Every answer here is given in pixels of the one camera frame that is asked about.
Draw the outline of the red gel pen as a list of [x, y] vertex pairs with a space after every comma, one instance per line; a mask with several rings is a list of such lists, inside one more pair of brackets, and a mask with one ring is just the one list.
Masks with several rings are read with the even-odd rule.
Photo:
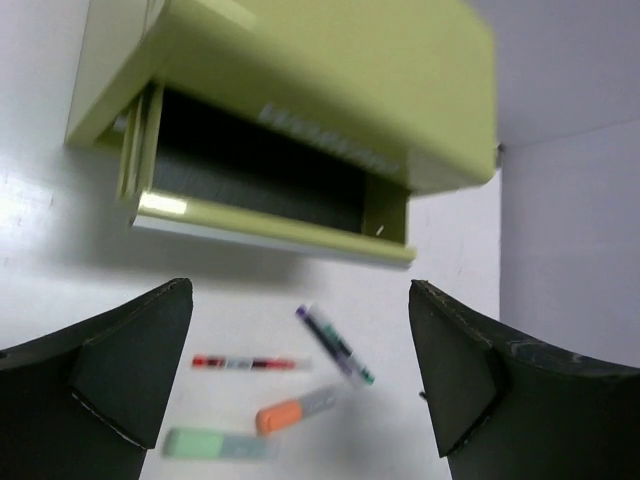
[[238, 371], [295, 371], [310, 370], [310, 359], [282, 357], [247, 357], [230, 355], [195, 355], [191, 361], [194, 369], [238, 370]]

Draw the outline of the purple gel pen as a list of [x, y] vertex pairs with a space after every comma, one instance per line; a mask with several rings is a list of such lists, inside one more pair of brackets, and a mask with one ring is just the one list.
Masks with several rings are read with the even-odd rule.
[[321, 321], [312, 315], [310, 309], [304, 305], [299, 306], [296, 309], [296, 317], [319, 343], [344, 378], [354, 388], [361, 387], [362, 381], [356, 371], [356, 367], [349, 359], [349, 355], [338, 346], [338, 342], [328, 333]]

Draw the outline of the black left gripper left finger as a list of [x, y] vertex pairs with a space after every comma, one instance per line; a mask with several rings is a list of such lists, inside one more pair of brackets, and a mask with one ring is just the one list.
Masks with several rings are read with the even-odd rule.
[[193, 312], [187, 278], [1, 353], [4, 479], [136, 479]]

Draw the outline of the green highlighter marker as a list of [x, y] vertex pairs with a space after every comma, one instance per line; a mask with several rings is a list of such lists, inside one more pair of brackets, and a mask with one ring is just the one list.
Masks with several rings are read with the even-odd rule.
[[162, 448], [175, 460], [262, 461], [276, 453], [277, 444], [266, 437], [186, 427], [171, 429]]

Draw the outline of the green metal drawer box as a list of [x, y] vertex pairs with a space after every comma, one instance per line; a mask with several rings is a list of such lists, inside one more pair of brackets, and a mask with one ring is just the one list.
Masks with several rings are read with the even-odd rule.
[[139, 228], [407, 268], [415, 196], [496, 172], [465, 1], [93, 1], [65, 133]]

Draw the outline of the green gel pen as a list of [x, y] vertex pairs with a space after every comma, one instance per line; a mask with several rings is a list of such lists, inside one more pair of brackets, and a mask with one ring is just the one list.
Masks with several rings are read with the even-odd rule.
[[344, 358], [346, 365], [350, 368], [351, 374], [356, 378], [356, 382], [362, 385], [371, 386], [374, 384], [375, 376], [366, 365], [355, 355], [352, 347], [339, 334], [333, 324], [324, 322], [322, 331], [329, 339], [330, 343], [337, 348]]

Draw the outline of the orange highlighter marker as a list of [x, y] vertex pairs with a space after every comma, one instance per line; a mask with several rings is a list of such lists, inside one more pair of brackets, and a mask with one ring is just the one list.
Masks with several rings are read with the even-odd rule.
[[338, 399], [338, 388], [326, 386], [302, 396], [260, 409], [255, 417], [259, 435], [268, 436], [287, 429], [304, 419], [327, 411]]

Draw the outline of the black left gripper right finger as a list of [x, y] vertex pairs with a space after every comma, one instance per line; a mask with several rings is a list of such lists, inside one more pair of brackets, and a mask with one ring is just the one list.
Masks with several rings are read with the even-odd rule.
[[639, 371], [538, 340], [416, 280], [409, 319], [455, 479], [635, 479]]

